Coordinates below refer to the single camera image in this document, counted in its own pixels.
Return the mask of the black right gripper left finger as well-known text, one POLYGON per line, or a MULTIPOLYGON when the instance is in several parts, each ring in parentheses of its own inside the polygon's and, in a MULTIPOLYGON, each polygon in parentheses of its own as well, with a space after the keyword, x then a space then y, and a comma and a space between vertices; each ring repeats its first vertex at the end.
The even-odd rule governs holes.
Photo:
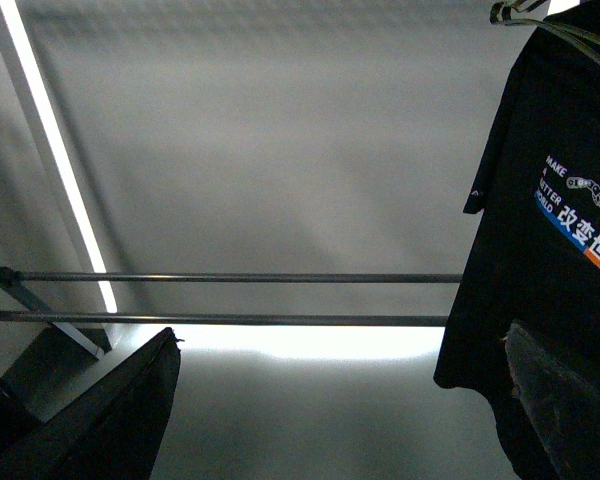
POLYGON ((165 328, 41 427, 0 454, 0 479, 148 479, 181 364, 165 328))

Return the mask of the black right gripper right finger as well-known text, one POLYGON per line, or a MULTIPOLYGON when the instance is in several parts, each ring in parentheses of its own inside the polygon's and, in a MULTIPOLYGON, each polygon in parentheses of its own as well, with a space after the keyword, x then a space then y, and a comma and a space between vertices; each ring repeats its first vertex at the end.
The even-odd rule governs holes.
POLYGON ((561 479, 600 479, 600 365, 515 320, 505 339, 522 408, 561 479))

